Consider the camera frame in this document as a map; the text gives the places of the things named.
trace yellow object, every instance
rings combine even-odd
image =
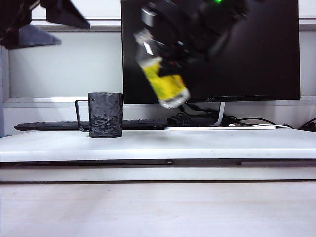
[[[169,100],[182,92],[186,86],[179,74],[159,77],[160,62],[155,62],[149,66],[142,67],[147,80],[155,91],[158,99]]]

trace monitor screen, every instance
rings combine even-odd
[[[146,27],[141,8],[149,2],[121,1],[126,104],[158,102],[135,60],[134,33]],[[247,3],[248,16],[233,26],[223,51],[182,70],[189,102],[300,99],[298,0]]]

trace black keyboard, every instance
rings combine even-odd
[[[89,122],[81,122],[84,129],[89,129]],[[167,120],[143,119],[124,120],[123,130],[162,130],[167,127]],[[14,127],[19,131],[66,131],[78,130],[77,122],[34,122],[21,123]]]

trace mug handle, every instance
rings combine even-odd
[[[75,101],[78,128],[81,132],[89,132],[89,130],[85,130],[81,124],[78,101],[89,101],[89,100],[76,100]]]

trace textured mug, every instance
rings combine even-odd
[[[78,101],[89,102],[89,130],[82,127]],[[89,132],[93,138],[111,138],[122,136],[123,94],[94,92],[88,94],[88,100],[75,101],[79,130]]]

